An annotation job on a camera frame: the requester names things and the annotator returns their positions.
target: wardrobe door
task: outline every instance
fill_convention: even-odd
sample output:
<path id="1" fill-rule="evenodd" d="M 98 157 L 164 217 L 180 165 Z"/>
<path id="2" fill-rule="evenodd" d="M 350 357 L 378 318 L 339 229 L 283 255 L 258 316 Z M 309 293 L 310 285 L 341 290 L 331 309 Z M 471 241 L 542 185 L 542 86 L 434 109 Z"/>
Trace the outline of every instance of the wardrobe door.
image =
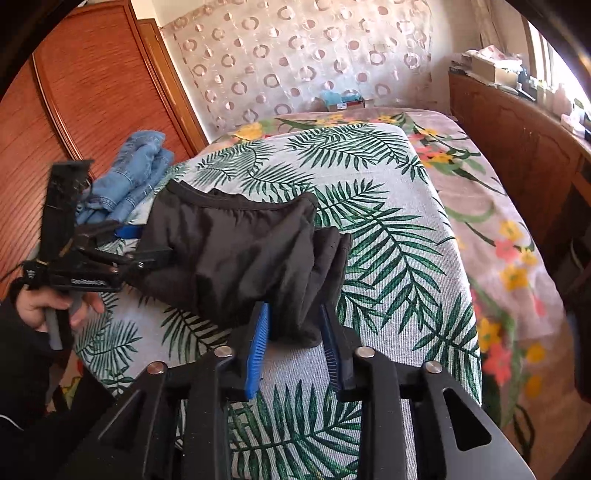
<path id="1" fill-rule="evenodd" d="M 76 8 L 45 38 L 33 60 L 48 111 L 69 154 L 108 170 L 137 130 L 166 134 L 176 162 L 192 157 L 139 37 L 127 1 Z"/>
<path id="2" fill-rule="evenodd" d="M 66 158 L 28 61 L 0 102 L 0 277 L 25 260 L 39 241 L 49 168 Z M 20 274 L 17 269 L 0 283 L 0 300 Z"/>

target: yellow flower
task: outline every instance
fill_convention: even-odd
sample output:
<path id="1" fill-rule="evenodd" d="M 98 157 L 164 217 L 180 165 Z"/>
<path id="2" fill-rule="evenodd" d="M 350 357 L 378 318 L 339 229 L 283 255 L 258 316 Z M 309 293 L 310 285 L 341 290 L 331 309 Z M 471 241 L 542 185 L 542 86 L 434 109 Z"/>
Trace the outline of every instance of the yellow flower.
<path id="1" fill-rule="evenodd" d="M 529 377 L 523 390 L 528 398 L 536 398 L 542 391 L 542 377 L 539 375 Z"/>
<path id="2" fill-rule="evenodd" d="M 385 123 L 389 124 L 389 123 L 395 123 L 395 120 L 389 115 L 380 115 L 378 117 L 378 122 L 385 122 Z"/>
<path id="3" fill-rule="evenodd" d="M 460 239 L 460 237 L 458 237 L 456 235 L 456 242 L 457 242 L 457 247 L 460 250 L 464 250 L 466 248 L 466 245 L 464 244 L 464 242 L 462 242 L 462 239 Z"/>
<path id="4" fill-rule="evenodd" d="M 423 135 L 431 135 L 432 137 L 437 135 L 437 130 L 434 130 L 432 128 L 419 128 L 418 131 L 421 132 Z"/>
<path id="5" fill-rule="evenodd" d="M 482 353 L 487 353 L 488 349 L 494 343 L 500 343 L 501 337 L 499 332 L 501 331 L 501 324 L 491 323 L 488 318 L 483 317 L 476 325 L 478 330 L 478 346 Z"/>
<path id="6" fill-rule="evenodd" d="M 507 290 L 515 290 L 529 285 L 527 280 L 527 270 L 515 265 L 509 265 L 500 274 L 501 280 Z"/>
<path id="7" fill-rule="evenodd" d="M 545 356 L 546 350 L 539 342 L 536 342 L 527 349 L 525 359 L 532 364 L 536 364 L 537 362 L 541 362 Z"/>
<path id="8" fill-rule="evenodd" d="M 431 157 L 431 162 L 437 163 L 448 163 L 450 160 L 453 160 L 451 155 L 447 155 L 446 153 L 437 153 Z"/>
<path id="9" fill-rule="evenodd" d="M 505 220 L 501 223 L 499 233 L 512 242 L 517 242 L 523 237 L 523 233 L 521 233 L 519 225 L 511 220 Z"/>
<path id="10" fill-rule="evenodd" d="M 234 136 L 244 140 L 256 140 L 262 137 L 262 125 L 259 122 L 244 125 L 234 132 Z"/>
<path id="11" fill-rule="evenodd" d="M 521 251 L 519 259 L 524 265 L 527 265 L 529 267 L 536 265 L 536 263 L 538 262 L 538 259 L 536 258 L 535 254 L 529 248 L 524 248 Z"/>

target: wooden dresser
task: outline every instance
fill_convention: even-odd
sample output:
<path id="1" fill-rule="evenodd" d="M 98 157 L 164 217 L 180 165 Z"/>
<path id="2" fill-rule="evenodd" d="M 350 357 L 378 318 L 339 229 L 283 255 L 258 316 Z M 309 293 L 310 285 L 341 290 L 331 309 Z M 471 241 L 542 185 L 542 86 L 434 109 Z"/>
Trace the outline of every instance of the wooden dresser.
<path id="1" fill-rule="evenodd" d="M 49 165 L 92 158 L 96 178 L 144 129 L 166 134 L 175 161 L 207 144 L 155 22 L 138 22 L 127 0 L 75 9 L 0 102 L 0 276 L 38 242 Z"/>
<path id="2" fill-rule="evenodd" d="M 449 85 L 452 115 L 495 169 L 552 272 L 591 220 L 591 145 L 533 102 L 459 74 L 449 74 Z"/>

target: black jacket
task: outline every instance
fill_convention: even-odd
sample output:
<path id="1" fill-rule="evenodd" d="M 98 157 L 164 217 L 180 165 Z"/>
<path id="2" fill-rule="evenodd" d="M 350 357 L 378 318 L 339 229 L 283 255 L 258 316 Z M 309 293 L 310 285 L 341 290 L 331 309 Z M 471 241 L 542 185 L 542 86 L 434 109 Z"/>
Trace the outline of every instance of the black jacket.
<path id="1" fill-rule="evenodd" d="M 0 305 L 0 479 L 54 478 L 59 467 L 113 403 L 91 374 L 83 375 L 72 408 L 45 415 L 54 352 L 46 333 L 19 317 L 10 298 Z"/>

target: metal screw head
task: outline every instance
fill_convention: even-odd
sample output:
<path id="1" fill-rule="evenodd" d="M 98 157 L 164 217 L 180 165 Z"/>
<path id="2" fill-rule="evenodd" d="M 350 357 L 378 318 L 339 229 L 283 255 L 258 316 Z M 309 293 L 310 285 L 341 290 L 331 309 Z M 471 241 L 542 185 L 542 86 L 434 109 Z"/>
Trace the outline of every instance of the metal screw head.
<path id="1" fill-rule="evenodd" d="M 375 350 L 370 346 L 360 346 L 355 349 L 355 355 L 361 358 L 372 358 L 375 355 Z"/>
<path id="2" fill-rule="evenodd" d="M 216 357 L 219 357 L 219 358 L 227 358 L 229 356 L 234 355 L 234 350 L 232 350 L 232 348 L 230 348 L 230 347 L 228 347 L 226 345 L 223 345 L 223 346 L 217 347 L 213 351 L 213 353 L 215 353 Z"/>
<path id="3" fill-rule="evenodd" d="M 164 373 L 166 366 L 162 362 L 152 362 L 146 367 L 146 370 L 150 375 L 159 375 Z"/>
<path id="4" fill-rule="evenodd" d="M 425 363 L 425 369 L 430 374 L 440 374 L 443 371 L 443 367 L 436 360 L 429 360 Z"/>

